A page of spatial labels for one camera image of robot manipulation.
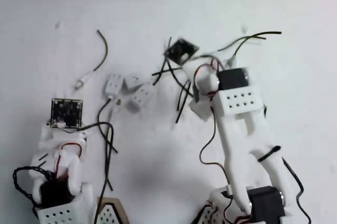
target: black wire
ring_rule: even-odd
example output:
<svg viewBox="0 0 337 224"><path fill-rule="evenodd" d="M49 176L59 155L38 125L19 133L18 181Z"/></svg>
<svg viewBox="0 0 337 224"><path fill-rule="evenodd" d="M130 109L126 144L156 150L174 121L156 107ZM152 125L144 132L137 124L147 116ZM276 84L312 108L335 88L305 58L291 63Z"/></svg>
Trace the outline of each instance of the black wire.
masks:
<svg viewBox="0 0 337 224"><path fill-rule="evenodd" d="M214 138L215 138L215 134L216 134L216 120L215 120L215 114L214 114L213 108L211 108L211 110L212 110L213 120L214 120L213 135L212 135L211 139L208 141L208 143L206 143L206 145L200 150L200 153L199 153L199 160L200 160L200 162L201 162L202 164L205 164L205 165L217 165L217 166L219 166L219 167L222 169L223 173L225 174L227 183L229 184L230 181L229 181L229 179L228 179L226 170L225 170L225 168L224 168L221 164L219 164L218 162L204 162L204 161L202 160L202 158L201 158L201 155L202 155L203 151L207 148L208 145L210 145L210 144L212 143L212 141L213 141Z"/></svg>
<svg viewBox="0 0 337 224"><path fill-rule="evenodd" d="M182 68L181 67L174 67L174 68L172 68L172 70L173 71L182 70ZM166 73L166 72L170 72L170 70L161 70L159 72L153 73L152 76L161 75L161 74Z"/></svg>
<svg viewBox="0 0 337 224"><path fill-rule="evenodd" d="M240 43L240 45L237 47L237 49L235 50L234 54L232 55L231 58L229 58L229 60L227 61L227 64L231 67L232 66L232 63L236 57L236 54L237 52L239 51L239 49L241 48L241 46L246 42L248 41L250 38L256 38L257 36L260 36L260 35L264 35L264 34L282 34L282 32L274 32L274 31L271 31L271 32L262 32L262 33L256 33L256 34L253 34L251 36L248 36L244 39L243 42Z"/></svg>
<svg viewBox="0 0 337 224"><path fill-rule="evenodd" d="M229 220L227 219L226 212L227 212L228 208L232 205L232 202L233 202L233 198L231 198L230 203L229 203L228 206L223 210L223 217L224 217L224 219L225 219L229 224L233 224L233 222L231 222L231 221L229 221Z"/></svg>
<svg viewBox="0 0 337 224"><path fill-rule="evenodd" d="M160 69L160 71L158 72L158 77L157 77L157 79L153 82L153 86L155 86L156 84L157 84L157 82L159 81L159 79L162 77L162 74L163 74L163 72L164 72L164 67L165 67L165 64L166 64L166 58L164 59L164 62L163 62L163 66L162 66L162 68Z"/></svg>
<svg viewBox="0 0 337 224"><path fill-rule="evenodd" d="M309 214L306 213L306 211L303 209L303 207L301 206L301 203L300 203L300 197L304 192L304 186L303 186L301 180L299 179L299 177L296 175L296 173L293 171L293 169L290 167L290 165L286 162L286 160L284 158L282 158L282 160L283 160L283 163L284 163L285 167L289 170L290 174L293 176L293 178L296 180L297 184L300 187L300 192L296 196L296 203L299 206L299 208L301 209L302 213L307 217L307 219L309 221L308 224L311 224L311 218L310 218Z"/></svg>
<svg viewBox="0 0 337 224"><path fill-rule="evenodd" d="M235 41L233 41L232 43L230 43L229 45L225 46L224 48L221 48L221 49L217 50L217 52L223 51L223 50L225 50L225 49L231 47L232 45L234 45L236 42L238 42L238 41L240 41L240 40L243 40L243 39L245 39L245 38L248 38L248 37L251 37L251 36L243 36L243 37L241 37L241 38L238 38L238 39L236 39ZM262 40L266 40L265 37L252 37L252 38L260 38L260 39L262 39Z"/></svg>
<svg viewBox="0 0 337 224"><path fill-rule="evenodd" d="M187 90L187 89L184 87L184 85L183 85L181 82L179 82L178 78L175 76L175 74L174 74L174 72L173 72L173 69L172 69L172 67L171 67L170 62L169 62L168 60L166 60L166 61L167 61L168 68L169 68L169 70L170 70L170 72L171 72L173 78L174 78L175 81L177 82L177 84L178 84L181 88L183 88L184 91L186 91L188 95L190 95L191 97L193 97L193 94L192 94L189 90Z"/></svg>
<svg viewBox="0 0 337 224"><path fill-rule="evenodd" d="M168 45L167 45L167 49L170 47L171 45L171 40L172 40L172 37L170 37L170 39L168 40ZM165 63L166 63L167 59L166 57L164 58L164 62L163 62L163 66L161 68L161 70L159 71L159 76L157 77L157 79L154 81L154 83L152 84L153 86L155 86L157 84L157 82L159 81L159 79L162 77L162 74L163 74L163 70L164 70L164 67L165 67Z"/></svg>
<svg viewBox="0 0 337 224"><path fill-rule="evenodd" d="M98 114L97 114L97 123L100 122L100 116L101 116L102 111L104 110L104 108L105 108L110 102L111 102L111 99L108 99L108 100L106 101L106 103L101 107L100 111L99 111ZM102 130L102 128L101 128L100 125L98 126L98 129L99 129L99 131L100 131L102 137L105 139L105 170L106 170L106 167L107 167L107 165L108 165L108 162L107 162L107 161L108 161L108 160L107 160L107 155L108 155L108 147L107 147L107 146L108 146L108 139L107 139L107 135L104 134L104 132L103 132L103 130ZM110 182L109 179L108 179L108 186L109 186L110 190L113 191L113 188L112 188L112 185L111 185L111 182Z"/></svg>
<svg viewBox="0 0 337 224"><path fill-rule="evenodd" d="M215 209L214 209L214 211L211 213L211 215L210 215L210 223L212 224L212 220L213 220L213 216L215 215L215 213L218 211L218 207L216 207Z"/></svg>
<svg viewBox="0 0 337 224"><path fill-rule="evenodd" d="M184 84L184 87L186 87L186 85L189 83L190 80L187 80ZM181 100L181 97L183 95L183 91L184 89L181 88L181 91L180 91L180 94L179 94L179 98L178 98L178 104L177 104L177 112L179 111L179 108L180 108L180 100Z"/></svg>
<svg viewBox="0 0 337 224"><path fill-rule="evenodd" d="M104 58L103 58L103 60L101 61L101 63L94 69L94 71L98 70L98 69L102 66L102 64L103 64L103 63L105 62L105 60L106 60L107 53L108 53L108 47L107 47L107 42L106 42L105 37L103 36L103 34L102 34L99 30L97 30L97 33L99 34L99 36L102 38L102 40L103 40L103 42L104 42L104 46L105 46L105 55L104 55Z"/></svg>
<svg viewBox="0 0 337 224"><path fill-rule="evenodd" d="M191 82L189 83L189 85L188 85L188 87L187 87L187 90L189 91L190 88L191 88ZM184 100L183 100L183 104L182 104L182 106L181 106L181 108L180 108L180 111L179 111L179 113L178 113L178 117L177 117L177 119L175 120L175 123L176 123L176 124L179 122L180 116L181 116L181 114L182 114L182 112L183 112L183 109L184 109L184 107L185 107L185 103L186 103L186 100L187 100L187 97L188 97L188 96L189 96L189 95L188 95L188 93L186 92L185 98L184 98Z"/></svg>
<svg viewBox="0 0 337 224"><path fill-rule="evenodd" d="M26 192L25 190L23 190L18 182L17 182L17 173L19 171L23 171L23 170L34 170L36 172L41 173L42 175L44 175L44 177L47 179L47 181L52 180L53 178L55 178L55 174L51 173L50 171L46 171L40 167L35 167L35 166L24 166L24 167L19 167L17 169L14 170L13 172L13 181L14 181L14 187L16 190L18 190L19 192L21 192L27 199L29 199L34 207L39 207L40 204L36 203L36 201L33 198L32 194L29 194L28 192Z"/></svg>
<svg viewBox="0 0 337 224"><path fill-rule="evenodd" d="M109 143L109 153L108 153L108 158L107 158L109 165L107 166L107 168L105 170L105 174L108 174L109 173L109 169L110 169L110 161L111 161L111 154L112 154L112 145L113 145L113 140L114 140L114 128L111 125L111 123L105 122L105 121L93 123L93 124L87 125L87 126L85 126L83 128L76 129L76 132L84 131L84 130L93 128L94 126L98 126L98 125L108 125L109 128L111 129L111 138L110 138L110 141L107 141ZM97 209L96 209L94 224L97 223L97 219L98 219L98 215L99 215L100 208L101 208L101 205L102 205L103 195L104 195L104 192L105 192L105 188L106 188L107 182L108 182L108 176L105 175L105 180L104 180L102 192L101 192L100 198L98 200L98 204L97 204Z"/></svg>
<svg viewBox="0 0 337 224"><path fill-rule="evenodd" d="M245 38L245 40L243 42L241 42L241 44L237 47L237 49L235 50L234 52L234 55L237 54L237 52L239 51L240 47L247 41L249 40L250 38L256 38L257 36L260 36L260 35L264 35L264 34L282 34L282 32L262 32L262 33L256 33L252 36L248 36Z"/></svg>

